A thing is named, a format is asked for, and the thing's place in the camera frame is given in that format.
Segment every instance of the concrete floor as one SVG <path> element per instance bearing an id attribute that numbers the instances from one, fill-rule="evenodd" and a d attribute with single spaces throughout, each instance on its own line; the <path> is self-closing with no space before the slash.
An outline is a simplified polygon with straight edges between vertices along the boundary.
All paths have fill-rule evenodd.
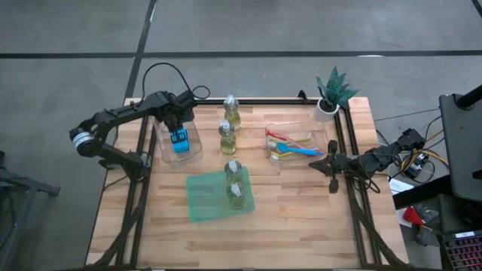
<path id="1" fill-rule="evenodd" d="M 135 52 L 148 0 L 0 1 L 0 53 Z M 157 3 L 145 50 L 480 50 L 482 19 L 470 0 L 303 2 L 168 0 Z M 142 61 L 139 74 L 153 62 Z M 315 76 L 333 66 L 368 96 L 374 119 L 438 107 L 438 96 L 480 82 L 482 56 L 171 59 L 213 96 L 317 95 Z M 68 131 L 122 103 L 132 59 L 0 59 L 0 149 L 7 167 L 62 187 L 40 195 L 15 270 L 80 267 L 105 171 L 79 157 Z M 140 80 L 134 96 L 140 96 Z M 161 68 L 148 93 L 184 90 Z M 437 112 L 377 121 L 389 141 L 420 129 Z M 431 129 L 441 128 L 436 123 Z M 435 149 L 446 156 L 444 145 Z M 446 174 L 437 163 L 436 175 Z M 410 262 L 440 267 L 438 249 L 405 236 Z"/>

